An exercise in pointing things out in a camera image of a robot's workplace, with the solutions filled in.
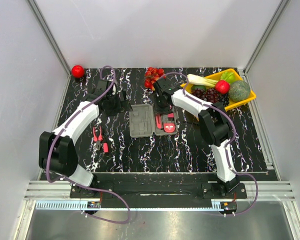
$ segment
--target fruit basket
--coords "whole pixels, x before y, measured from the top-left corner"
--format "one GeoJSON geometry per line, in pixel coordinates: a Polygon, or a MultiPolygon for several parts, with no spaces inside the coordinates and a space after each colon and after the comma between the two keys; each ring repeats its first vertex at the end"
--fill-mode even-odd
{"type": "MultiPolygon", "coordinates": [[[[232,68],[226,69],[226,70],[224,70],[224,71],[221,71],[221,72],[218,72],[218,73],[209,75],[209,76],[206,76],[205,78],[219,81],[221,75],[222,75],[224,72],[227,72],[227,71],[230,72],[230,73],[234,73],[234,77],[235,77],[235,80],[236,80],[236,81],[237,81],[237,80],[241,80],[241,81],[242,81],[242,78],[241,78],[241,77],[238,75],[238,73],[237,73],[234,69],[232,69],[232,68]]],[[[189,83],[189,85],[188,85],[188,86],[186,87],[186,89],[185,89],[185,90],[186,90],[188,93],[190,93],[190,94],[192,93],[192,91],[191,91],[191,87],[192,87],[192,86],[193,86],[193,84],[189,83]]],[[[225,107],[225,110],[226,110],[226,111],[229,111],[229,110],[231,110],[231,109],[234,109],[234,108],[237,108],[237,107],[239,107],[239,106],[245,105],[245,104],[247,104],[248,102],[254,100],[256,97],[257,97],[257,95],[251,90],[251,91],[250,91],[249,97],[248,97],[247,99],[243,100],[243,101],[234,102],[234,101],[232,101],[232,100],[230,99],[230,100],[229,100],[229,105],[225,107]]]]}

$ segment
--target green vegetable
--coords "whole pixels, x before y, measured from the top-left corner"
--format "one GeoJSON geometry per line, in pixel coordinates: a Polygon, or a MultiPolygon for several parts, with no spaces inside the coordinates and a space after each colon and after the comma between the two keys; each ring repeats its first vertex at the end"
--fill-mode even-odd
{"type": "Polygon", "coordinates": [[[250,95],[250,86],[245,81],[235,81],[230,85],[229,98],[235,103],[246,100],[250,95]]]}
{"type": "Polygon", "coordinates": [[[197,90],[197,89],[207,90],[207,88],[206,88],[205,86],[203,86],[203,85],[193,85],[193,86],[191,87],[191,90],[192,90],[192,91],[195,91],[195,90],[197,90]]]}
{"type": "Polygon", "coordinates": [[[222,73],[220,80],[225,80],[227,83],[232,84],[236,81],[235,73],[225,71],[224,73],[222,73]]]}
{"type": "Polygon", "coordinates": [[[189,83],[193,85],[204,85],[213,88],[218,82],[217,80],[212,80],[212,79],[205,78],[203,76],[197,76],[193,74],[188,74],[187,77],[189,83]]]}

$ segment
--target robotic arm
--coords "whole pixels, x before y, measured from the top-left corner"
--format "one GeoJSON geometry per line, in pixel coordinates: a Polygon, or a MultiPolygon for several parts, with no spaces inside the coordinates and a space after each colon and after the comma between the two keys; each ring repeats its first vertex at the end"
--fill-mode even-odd
{"type": "MultiPolygon", "coordinates": [[[[110,90],[99,102],[91,104],[93,100],[101,96],[109,87],[110,81],[100,79],[92,93],[87,94],[79,104],[77,110],[58,128],[52,132],[43,132],[39,142],[39,166],[47,167],[47,159],[50,147],[56,135],[62,132],[54,146],[50,161],[50,170],[58,175],[66,176],[70,180],[83,186],[96,188],[98,179],[95,174],[86,171],[78,164],[78,155],[75,144],[86,127],[104,112],[107,116],[114,116],[124,111],[131,110],[126,99],[126,92],[117,92],[113,84],[110,90]]],[[[183,91],[181,87],[173,88],[166,79],[159,79],[154,84],[156,95],[154,96],[154,110],[157,113],[170,113],[171,106],[180,107],[199,119],[200,132],[203,140],[208,143],[213,151],[217,167],[217,177],[220,191],[230,192],[239,184],[235,173],[229,168],[226,151],[230,153],[230,147],[225,144],[230,139],[231,127],[227,119],[213,106],[225,112],[220,102],[212,104],[196,98],[183,91]]],[[[231,154],[228,154],[231,167],[234,169],[231,154]]]]}

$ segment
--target open tool case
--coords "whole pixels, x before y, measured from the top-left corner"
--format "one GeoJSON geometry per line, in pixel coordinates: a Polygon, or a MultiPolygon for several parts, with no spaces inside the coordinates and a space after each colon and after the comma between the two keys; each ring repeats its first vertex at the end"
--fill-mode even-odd
{"type": "Polygon", "coordinates": [[[129,112],[130,136],[132,138],[150,137],[153,134],[157,136],[174,135],[177,133],[178,112],[173,106],[173,120],[169,120],[168,114],[161,114],[162,126],[164,123],[173,123],[175,130],[173,132],[165,132],[157,127],[154,109],[150,104],[132,105],[132,111],[129,112]]]}

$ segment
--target black marble table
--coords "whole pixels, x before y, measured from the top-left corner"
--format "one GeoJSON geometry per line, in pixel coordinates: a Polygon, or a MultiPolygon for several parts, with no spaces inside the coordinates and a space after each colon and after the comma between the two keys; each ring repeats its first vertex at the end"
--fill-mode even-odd
{"type": "MultiPolygon", "coordinates": [[[[226,68],[164,68],[165,73],[208,76],[226,68]]],[[[131,105],[153,104],[153,92],[144,87],[146,68],[116,68],[118,89],[126,90],[131,105]]],[[[78,107],[82,98],[96,86],[100,70],[86,70],[85,81],[70,80],[58,125],[62,124],[78,107]]],[[[105,71],[110,79],[110,70],[105,71]]],[[[185,79],[172,76],[173,85],[185,79]]],[[[236,170],[266,172],[267,167],[248,105],[227,112],[237,130],[231,145],[236,170]]],[[[79,164],[91,172],[215,172],[216,163],[211,148],[202,140],[199,127],[188,123],[186,112],[178,108],[178,132],[169,136],[131,138],[129,113],[105,117],[100,115],[82,133],[76,143],[79,164]],[[95,151],[93,132],[102,124],[109,154],[95,151]]]]}

